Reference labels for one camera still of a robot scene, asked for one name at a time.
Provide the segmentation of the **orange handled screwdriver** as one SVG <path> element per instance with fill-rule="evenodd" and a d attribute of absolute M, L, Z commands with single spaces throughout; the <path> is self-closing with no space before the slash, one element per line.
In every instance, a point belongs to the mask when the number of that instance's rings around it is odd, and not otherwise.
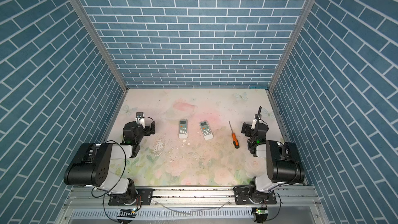
<path fill-rule="evenodd" d="M 232 139 L 233 139 L 233 145 L 234 145 L 234 147 L 236 149 L 238 149 L 239 148 L 239 142 L 238 142 L 238 139 L 236 137 L 235 132 L 232 129 L 232 125 L 231 125 L 230 121 L 229 121 L 229 126 L 230 126 L 230 129 L 231 129 L 231 136 L 232 136 Z"/>

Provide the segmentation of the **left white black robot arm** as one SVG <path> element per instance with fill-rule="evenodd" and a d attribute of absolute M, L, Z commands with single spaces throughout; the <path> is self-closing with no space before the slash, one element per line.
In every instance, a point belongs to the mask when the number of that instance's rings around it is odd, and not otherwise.
<path fill-rule="evenodd" d="M 110 172 L 110 162 L 123 159 L 124 171 L 127 160 L 138 155 L 142 139 L 154 134 L 155 121 L 150 117 L 141 117 L 125 124 L 121 144 L 115 141 L 82 144 L 64 173 L 64 183 L 93 186 L 111 197 L 124 198 L 125 204 L 131 204 L 137 198 L 134 181 Z"/>

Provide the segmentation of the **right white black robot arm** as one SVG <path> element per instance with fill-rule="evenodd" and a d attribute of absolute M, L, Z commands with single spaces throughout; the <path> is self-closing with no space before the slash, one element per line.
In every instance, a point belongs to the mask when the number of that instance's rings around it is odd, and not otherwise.
<path fill-rule="evenodd" d="M 301 184 L 305 179 L 305 171 L 301 157 L 294 143 L 272 141 L 266 138 L 269 127 L 262 121 L 255 124 L 243 123 L 241 133 L 248 137 L 249 152 L 255 158 L 265 160 L 266 169 L 261 176 L 254 176 L 249 184 L 251 196 L 270 194 L 282 185 Z"/>

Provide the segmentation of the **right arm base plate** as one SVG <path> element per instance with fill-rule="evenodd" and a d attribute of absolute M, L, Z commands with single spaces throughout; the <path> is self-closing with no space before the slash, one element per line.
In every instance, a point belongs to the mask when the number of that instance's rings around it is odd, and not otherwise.
<path fill-rule="evenodd" d="M 233 187 L 235 204 L 264 204 L 273 205 L 277 203 L 276 197 L 272 193 L 263 193 L 255 190 L 251 186 L 235 186 Z"/>

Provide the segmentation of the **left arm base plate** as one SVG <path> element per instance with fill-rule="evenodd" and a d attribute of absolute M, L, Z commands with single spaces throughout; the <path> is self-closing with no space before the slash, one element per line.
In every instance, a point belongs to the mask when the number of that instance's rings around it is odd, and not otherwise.
<path fill-rule="evenodd" d="M 138 207 L 150 205 L 154 189 L 138 188 L 134 191 L 128 190 L 124 194 L 110 194 L 109 206 L 133 206 Z"/>

